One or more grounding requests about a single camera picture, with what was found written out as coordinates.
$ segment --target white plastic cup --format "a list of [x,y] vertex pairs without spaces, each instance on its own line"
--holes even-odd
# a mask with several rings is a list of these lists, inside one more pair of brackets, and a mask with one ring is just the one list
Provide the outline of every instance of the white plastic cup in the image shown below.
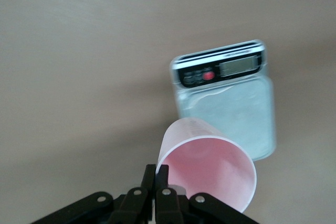
[[257,174],[252,159],[236,143],[198,118],[182,118],[165,132],[157,163],[169,165],[168,184],[190,198],[208,193],[239,212],[250,204]]

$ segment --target screw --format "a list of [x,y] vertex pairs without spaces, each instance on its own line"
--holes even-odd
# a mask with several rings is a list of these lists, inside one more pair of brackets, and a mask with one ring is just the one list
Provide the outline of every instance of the screw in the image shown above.
[[197,197],[195,198],[195,200],[196,200],[198,203],[203,203],[203,202],[205,202],[205,198],[204,198],[203,196],[197,196]]
[[135,191],[133,192],[133,194],[134,194],[134,195],[140,195],[140,194],[142,194],[142,191],[141,191],[141,190],[135,190]]
[[163,189],[162,194],[163,195],[169,195],[169,194],[171,194],[171,191],[169,189]]
[[98,202],[104,202],[106,200],[106,197],[105,196],[100,196],[98,197],[97,201]]

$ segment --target red button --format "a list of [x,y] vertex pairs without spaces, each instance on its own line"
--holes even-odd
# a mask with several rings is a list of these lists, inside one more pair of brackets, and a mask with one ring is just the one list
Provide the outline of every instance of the red button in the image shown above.
[[208,81],[214,78],[215,78],[215,73],[213,73],[212,71],[203,74],[203,80]]

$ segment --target lcd screen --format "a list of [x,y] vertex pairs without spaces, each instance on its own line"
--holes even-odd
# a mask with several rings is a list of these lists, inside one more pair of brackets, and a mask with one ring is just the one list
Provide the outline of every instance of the lcd screen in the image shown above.
[[244,73],[255,70],[258,66],[256,56],[251,56],[243,59],[227,61],[219,64],[220,75],[231,76],[233,74]]

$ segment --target cup rim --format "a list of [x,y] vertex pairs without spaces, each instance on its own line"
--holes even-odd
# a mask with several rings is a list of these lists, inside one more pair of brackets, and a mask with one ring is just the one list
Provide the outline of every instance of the cup rim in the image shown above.
[[212,139],[219,139],[219,140],[223,140],[223,141],[226,141],[230,144],[233,144],[234,146],[236,146],[240,151],[242,151],[245,156],[247,157],[247,159],[249,160],[249,163],[250,163],[250,166],[253,170],[253,173],[254,173],[254,181],[253,181],[253,189],[252,189],[252,193],[249,197],[249,199],[246,201],[246,204],[245,206],[242,208],[242,209],[237,209],[238,211],[240,212],[243,212],[246,210],[246,208],[248,207],[248,205],[251,203],[252,199],[253,199],[253,196],[255,194],[255,191],[256,191],[256,188],[257,188],[257,171],[256,171],[256,168],[255,168],[255,165],[254,165],[254,162],[253,160],[251,159],[251,157],[247,154],[247,152],[237,143],[233,142],[232,140],[228,139],[228,138],[225,138],[225,137],[222,137],[222,136],[215,136],[215,135],[201,135],[201,136],[194,136],[194,137],[191,137],[191,138],[188,138],[186,140],[183,140],[181,142],[179,142],[178,144],[174,145],[173,148],[171,148],[168,152],[166,152],[162,157],[161,159],[158,161],[157,163],[157,166],[156,166],[156,173],[159,172],[159,169],[162,165],[162,163],[164,162],[164,160],[174,151],[176,150],[178,147],[180,147],[181,145],[183,144],[186,144],[188,142],[191,142],[191,141],[194,141],[194,140],[200,140],[200,139],[205,139],[205,138],[212,138]]

